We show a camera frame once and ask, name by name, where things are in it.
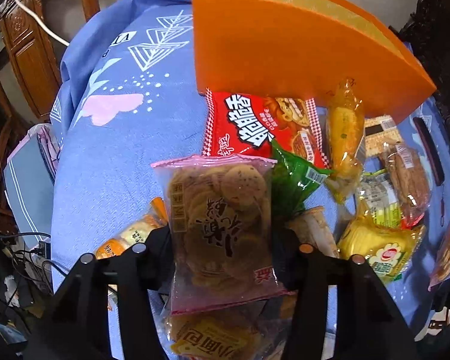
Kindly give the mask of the yellow gold snack bag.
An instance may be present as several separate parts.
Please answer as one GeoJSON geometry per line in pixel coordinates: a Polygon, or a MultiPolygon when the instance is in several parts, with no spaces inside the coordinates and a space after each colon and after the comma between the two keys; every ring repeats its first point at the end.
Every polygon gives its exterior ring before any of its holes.
{"type": "Polygon", "coordinates": [[[384,283],[398,280],[407,270],[427,232],[422,223],[411,229],[388,228],[364,214],[351,214],[344,205],[338,206],[338,212],[339,218],[346,222],[337,242],[340,258],[364,257],[384,283]]]}

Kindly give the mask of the small bread bun pack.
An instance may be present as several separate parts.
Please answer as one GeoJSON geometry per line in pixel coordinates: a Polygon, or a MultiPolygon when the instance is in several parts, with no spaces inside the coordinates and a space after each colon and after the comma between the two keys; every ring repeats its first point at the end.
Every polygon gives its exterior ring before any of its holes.
{"type": "Polygon", "coordinates": [[[195,314],[165,314],[165,348],[178,359],[279,359],[297,297],[195,314]]]}

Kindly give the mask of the brown paper snack bag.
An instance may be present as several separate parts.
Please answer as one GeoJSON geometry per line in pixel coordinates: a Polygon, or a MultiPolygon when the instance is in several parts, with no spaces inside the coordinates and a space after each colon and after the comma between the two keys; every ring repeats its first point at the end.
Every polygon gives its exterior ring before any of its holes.
{"type": "Polygon", "coordinates": [[[337,244],[323,212],[321,205],[305,210],[287,222],[287,228],[296,233],[301,243],[314,246],[328,257],[339,258],[337,244]]]}

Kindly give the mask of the orange label biscuit pack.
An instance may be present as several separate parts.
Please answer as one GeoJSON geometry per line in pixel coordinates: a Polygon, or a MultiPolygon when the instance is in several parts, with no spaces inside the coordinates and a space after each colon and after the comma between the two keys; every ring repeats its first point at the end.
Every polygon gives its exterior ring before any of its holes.
{"type": "Polygon", "coordinates": [[[95,252],[97,259],[119,256],[136,243],[145,243],[149,234],[167,225],[167,213],[163,199],[155,197],[148,210],[135,222],[129,224],[114,237],[104,242],[95,252]]]}

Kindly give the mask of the yellow green snack pack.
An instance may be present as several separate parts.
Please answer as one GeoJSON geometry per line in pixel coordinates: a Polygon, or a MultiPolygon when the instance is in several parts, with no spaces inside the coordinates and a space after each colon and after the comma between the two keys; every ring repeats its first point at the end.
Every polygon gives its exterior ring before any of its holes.
{"type": "Polygon", "coordinates": [[[358,215],[370,217],[380,226],[401,227],[401,207],[389,173],[385,169],[364,172],[355,193],[358,215]]]}

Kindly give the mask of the brown bread pack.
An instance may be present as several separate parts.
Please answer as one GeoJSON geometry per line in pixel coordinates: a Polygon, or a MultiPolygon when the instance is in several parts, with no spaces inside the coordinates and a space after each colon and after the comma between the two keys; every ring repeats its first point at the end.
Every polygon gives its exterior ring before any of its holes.
{"type": "Polygon", "coordinates": [[[417,150],[403,142],[383,144],[385,165],[401,208],[402,223],[411,228],[423,217],[431,199],[427,174],[417,150]]]}

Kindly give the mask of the pink cracker bag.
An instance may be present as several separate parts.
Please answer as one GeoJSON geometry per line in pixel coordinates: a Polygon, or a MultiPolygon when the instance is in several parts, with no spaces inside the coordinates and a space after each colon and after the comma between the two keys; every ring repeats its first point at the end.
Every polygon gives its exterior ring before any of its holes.
{"type": "Polygon", "coordinates": [[[175,274],[172,314],[195,314],[286,294],[272,258],[274,159],[192,155],[153,163],[175,274]]]}

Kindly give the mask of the green snack packet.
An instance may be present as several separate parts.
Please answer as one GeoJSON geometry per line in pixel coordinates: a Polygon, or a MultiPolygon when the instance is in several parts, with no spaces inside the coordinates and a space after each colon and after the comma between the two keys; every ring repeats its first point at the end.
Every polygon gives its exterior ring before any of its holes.
{"type": "Polygon", "coordinates": [[[332,171],[283,149],[276,139],[271,148],[276,160],[271,176],[271,215],[273,219],[288,221],[305,210],[305,200],[332,171]]]}

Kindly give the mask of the sesame cracker pack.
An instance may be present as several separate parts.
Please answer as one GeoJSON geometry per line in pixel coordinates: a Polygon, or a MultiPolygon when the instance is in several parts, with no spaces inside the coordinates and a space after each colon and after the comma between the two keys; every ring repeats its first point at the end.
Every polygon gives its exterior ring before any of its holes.
{"type": "Polygon", "coordinates": [[[385,144],[394,145],[404,140],[390,115],[365,119],[365,149],[368,158],[383,152],[385,144]]]}

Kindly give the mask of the golden corn snack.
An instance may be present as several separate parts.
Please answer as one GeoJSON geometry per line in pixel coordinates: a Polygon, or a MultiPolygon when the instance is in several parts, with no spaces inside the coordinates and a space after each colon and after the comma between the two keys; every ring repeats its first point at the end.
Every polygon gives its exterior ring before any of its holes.
{"type": "Polygon", "coordinates": [[[342,80],[328,104],[327,137],[331,175],[326,179],[331,195],[344,204],[357,188],[363,161],[359,149],[364,135],[362,101],[354,93],[354,80],[342,80]]]}

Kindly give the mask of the folded blue striped cloth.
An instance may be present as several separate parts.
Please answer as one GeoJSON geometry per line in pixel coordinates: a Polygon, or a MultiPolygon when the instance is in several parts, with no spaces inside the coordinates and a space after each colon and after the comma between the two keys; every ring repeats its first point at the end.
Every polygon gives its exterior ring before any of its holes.
{"type": "Polygon", "coordinates": [[[5,196],[30,250],[50,241],[59,152],[52,125],[37,124],[7,158],[5,196]]]}

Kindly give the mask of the smartphone in red case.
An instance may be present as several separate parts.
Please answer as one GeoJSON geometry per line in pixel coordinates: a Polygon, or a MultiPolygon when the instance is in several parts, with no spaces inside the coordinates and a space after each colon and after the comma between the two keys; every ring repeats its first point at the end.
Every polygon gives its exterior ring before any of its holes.
{"type": "Polygon", "coordinates": [[[432,135],[422,118],[414,117],[413,121],[418,131],[418,135],[420,136],[420,139],[424,145],[424,150],[427,154],[427,158],[430,162],[435,185],[442,186],[445,181],[445,173],[432,135]]]}

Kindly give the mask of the blue patterned tablecloth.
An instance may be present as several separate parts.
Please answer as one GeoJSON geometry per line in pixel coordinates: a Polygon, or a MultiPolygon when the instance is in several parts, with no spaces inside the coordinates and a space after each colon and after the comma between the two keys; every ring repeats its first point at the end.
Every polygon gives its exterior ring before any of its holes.
{"type": "MultiPolygon", "coordinates": [[[[119,0],[66,49],[51,113],[62,140],[51,252],[70,271],[81,255],[137,221],[155,197],[163,199],[154,163],[207,156],[208,108],[206,91],[197,89],[193,31],[192,0],[119,0]]],[[[332,170],[328,105],[315,105],[332,170]]],[[[117,295],[111,285],[110,359],[115,346],[122,349],[117,295]]],[[[433,355],[437,339],[415,345],[419,359],[433,355]]]]}

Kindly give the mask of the red wafer snack bag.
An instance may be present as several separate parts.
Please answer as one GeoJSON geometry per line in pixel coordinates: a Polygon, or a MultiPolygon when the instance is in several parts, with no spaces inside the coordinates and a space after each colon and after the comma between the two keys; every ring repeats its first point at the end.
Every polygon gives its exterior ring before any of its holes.
{"type": "Polygon", "coordinates": [[[320,119],[313,98],[205,93],[208,115],[202,153],[270,158],[272,141],[314,166],[326,169],[320,119]]]}

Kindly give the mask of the orange cardboard box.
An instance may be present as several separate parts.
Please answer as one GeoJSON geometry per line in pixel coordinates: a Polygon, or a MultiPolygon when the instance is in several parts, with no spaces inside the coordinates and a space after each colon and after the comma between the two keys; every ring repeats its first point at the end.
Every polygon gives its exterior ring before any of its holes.
{"type": "Polygon", "coordinates": [[[368,116],[404,120],[435,92],[418,59],[375,16],[346,0],[192,0],[196,85],[313,98],[352,82],[368,116]]]}

